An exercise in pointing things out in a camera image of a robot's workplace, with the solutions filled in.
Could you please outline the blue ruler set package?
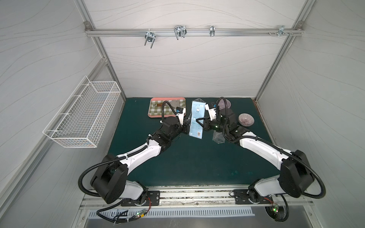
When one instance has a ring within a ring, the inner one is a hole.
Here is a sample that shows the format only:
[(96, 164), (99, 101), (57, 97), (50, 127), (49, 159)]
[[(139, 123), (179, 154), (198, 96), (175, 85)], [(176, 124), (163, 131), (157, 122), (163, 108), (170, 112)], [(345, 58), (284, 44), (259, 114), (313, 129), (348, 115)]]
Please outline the blue ruler set package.
[(200, 98), (192, 101), (189, 129), (189, 136), (191, 137), (202, 139), (205, 105), (206, 103)]

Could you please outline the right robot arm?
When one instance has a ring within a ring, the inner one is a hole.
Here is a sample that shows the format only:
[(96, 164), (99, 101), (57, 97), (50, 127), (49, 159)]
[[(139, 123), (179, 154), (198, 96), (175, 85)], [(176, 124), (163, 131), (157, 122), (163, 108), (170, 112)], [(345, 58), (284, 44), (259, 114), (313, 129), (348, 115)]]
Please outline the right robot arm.
[(197, 125), (199, 132), (215, 130), (222, 133), (225, 140), (250, 150), (274, 165), (279, 174), (266, 179), (256, 180), (248, 188), (247, 195), (257, 204), (269, 195), (287, 194), (294, 198), (307, 196), (320, 199), (326, 193), (323, 181), (311, 168), (306, 155), (280, 148), (255, 135), (249, 129), (237, 123), (231, 109), (217, 112), (210, 109), (209, 116), (192, 118), (191, 124)]

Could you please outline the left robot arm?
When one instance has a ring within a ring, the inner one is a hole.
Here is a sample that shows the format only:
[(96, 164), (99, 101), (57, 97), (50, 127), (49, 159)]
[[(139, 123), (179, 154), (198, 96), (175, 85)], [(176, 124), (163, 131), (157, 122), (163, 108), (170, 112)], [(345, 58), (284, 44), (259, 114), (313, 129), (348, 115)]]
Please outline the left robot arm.
[(118, 198), (143, 204), (147, 188), (137, 181), (129, 181), (128, 175), (147, 160), (165, 152), (177, 136), (188, 132), (190, 122), (190, 119), (180, 122), (177, 117), (168, 117), (154, 134), (148, 136), (145, 144), (116, 157), (105, 156), (103, 165), (97, 167), (90, 185), (107, 204)]

